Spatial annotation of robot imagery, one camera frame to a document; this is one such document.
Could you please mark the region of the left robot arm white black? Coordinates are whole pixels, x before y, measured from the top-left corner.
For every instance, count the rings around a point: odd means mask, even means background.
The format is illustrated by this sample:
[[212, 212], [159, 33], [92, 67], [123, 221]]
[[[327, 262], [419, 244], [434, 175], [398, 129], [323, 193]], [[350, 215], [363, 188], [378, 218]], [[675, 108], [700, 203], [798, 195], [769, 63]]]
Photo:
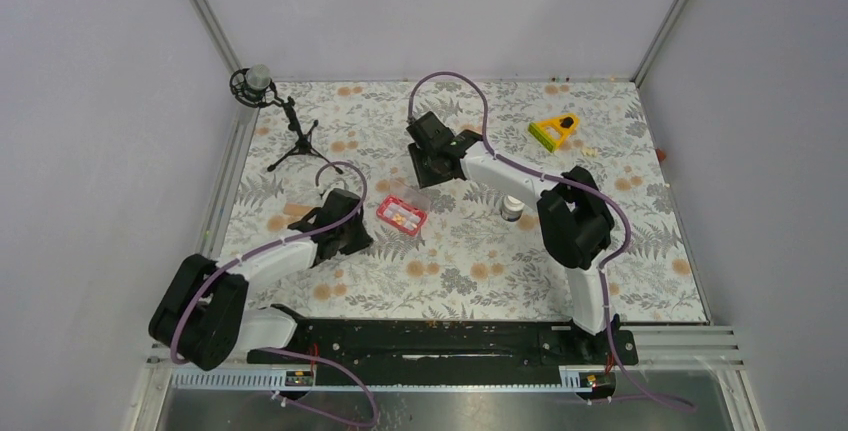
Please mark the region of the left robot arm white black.
[[282, 278], [337, 256], [368, 248], [362, 200], [335, 188], [278, 238], [220, 264], [201, 254], [183, 259], [153, 313], [148, 333], [187, 361], [209, 371], [227, 359], [272, 348], [296, 362], [309, 352], [310, 336], [280, 305], [250, 310], [249, 300]]

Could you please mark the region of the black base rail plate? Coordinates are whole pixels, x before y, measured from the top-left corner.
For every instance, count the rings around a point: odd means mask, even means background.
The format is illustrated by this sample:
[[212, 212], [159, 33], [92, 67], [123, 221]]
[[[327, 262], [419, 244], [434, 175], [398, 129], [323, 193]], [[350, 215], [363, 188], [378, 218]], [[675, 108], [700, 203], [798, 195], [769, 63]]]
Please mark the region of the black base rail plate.
[[632, 332], [613, 324], [613, 335], [590, 335], [572, 322], [436, 321], [306, 318], [287, 350], [316, 354], [316, 368], [339, 363], [358, 377], [433, 375], [438, 382], [470, 375], [526, 375], [559, 366], [604, 369], [610, 345], [628, 366], [639, 357]]

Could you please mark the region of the white dark pill bottle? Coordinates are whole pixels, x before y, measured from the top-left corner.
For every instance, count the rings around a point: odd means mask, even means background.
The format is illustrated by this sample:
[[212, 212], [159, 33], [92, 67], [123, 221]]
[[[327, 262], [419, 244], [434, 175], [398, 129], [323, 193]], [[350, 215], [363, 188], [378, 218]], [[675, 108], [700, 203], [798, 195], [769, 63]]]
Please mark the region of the white dark pill bottle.
[[524, 212], [524, 203], [519, 199], [504, 195], [500, 202], [499, 213], [508, 222], [518, 221]]

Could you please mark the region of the red pill organizer box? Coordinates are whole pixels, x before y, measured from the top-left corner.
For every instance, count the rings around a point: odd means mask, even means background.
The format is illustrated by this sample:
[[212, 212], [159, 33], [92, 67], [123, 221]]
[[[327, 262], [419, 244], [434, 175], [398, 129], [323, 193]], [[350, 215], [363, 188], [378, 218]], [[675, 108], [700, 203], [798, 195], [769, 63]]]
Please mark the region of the red pill organizer box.
[[397, 179], [380, 181], [377, 191], [384, 197], [376, 217], [385, 225], [408, 236], [418, 236], [427, 222], [431, 199], [420, 189]]

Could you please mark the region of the tan block upper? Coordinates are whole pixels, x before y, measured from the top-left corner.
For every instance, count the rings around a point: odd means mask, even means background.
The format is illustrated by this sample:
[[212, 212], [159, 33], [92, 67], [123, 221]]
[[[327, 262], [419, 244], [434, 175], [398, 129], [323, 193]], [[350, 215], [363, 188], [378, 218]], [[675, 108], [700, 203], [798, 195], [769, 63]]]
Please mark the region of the tan block upper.
[[312, 205], [303, 205], [296, 203], [286, 203], [283, 208], [283, 213], [290, 217], [303, 217], [313, 209]]

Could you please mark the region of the yellow green plastic tool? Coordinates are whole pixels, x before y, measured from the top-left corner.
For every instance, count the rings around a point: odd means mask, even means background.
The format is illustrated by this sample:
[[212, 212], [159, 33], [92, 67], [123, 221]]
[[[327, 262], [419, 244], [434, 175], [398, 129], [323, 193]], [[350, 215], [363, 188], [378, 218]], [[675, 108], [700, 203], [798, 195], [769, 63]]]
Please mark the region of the yellow green plastic tool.
[[573, 113], [531, 122], [528, 125], [530, 135], [549, 153], [554, 153], [568, 140], [580, 123]]

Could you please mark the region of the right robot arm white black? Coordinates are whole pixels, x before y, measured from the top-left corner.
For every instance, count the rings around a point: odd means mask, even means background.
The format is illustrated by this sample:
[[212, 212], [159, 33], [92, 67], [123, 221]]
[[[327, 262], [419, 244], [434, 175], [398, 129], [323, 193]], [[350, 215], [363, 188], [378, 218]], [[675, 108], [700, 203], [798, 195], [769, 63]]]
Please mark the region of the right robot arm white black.
[[566, 269], [572, 293], [575, 353], [597, 363], [613, 349], [595, 258], [611, 244], [615, 223], [607, 203], [586, 169], [576, 166], [559, 176], [543, 175], [491, 151], [481, 134], [458, 134], [432, 112], [408, 120], [408, 151], [418, 185], [428, 188], [452, 180], [473, 181], [536, 211], [546, 251]]

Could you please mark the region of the floral patterned table mat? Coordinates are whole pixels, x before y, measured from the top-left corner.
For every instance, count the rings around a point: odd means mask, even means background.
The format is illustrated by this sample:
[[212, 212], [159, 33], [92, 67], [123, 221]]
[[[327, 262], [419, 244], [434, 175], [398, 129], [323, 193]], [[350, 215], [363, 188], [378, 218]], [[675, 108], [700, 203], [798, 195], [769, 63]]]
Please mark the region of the floral patterned table mat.
[[[431, 199], [418, 236], [376, 217], [380, 181], [414, 187], [406, 118], [436, 114], [456, 132], [486, 131], [493, 147], [546, 171], [589, 170], [626, 213], [633, 229], [624, 254], [606, 268], [614, 310], [627, 322], [703, 323], [700, 296], [655, 154], [636, 87], [628, 82], [484, 82], [438, 78], [403, 82], [284, 83], [313, 142], [344, 173], [318, 173], [319, 160], [285, 158], [295, 139], [276, 108], [248, 115], [244, 166], [215, 256], [226, 259], [278, 236], [292, 220], [286, 203], [318, 205], [334, 187], [366, 192], [373, 244], [259, 292], [255, 306], [282, 303], [310, 316], [563, 320], [570, 304], [564, 270], [544, 250], [539, 218], [499, 213], [490, 187], [451, 181], [421, 190]], [[554, 153], [528, 132], [531, 122], [573, 113], [580, 123]]]

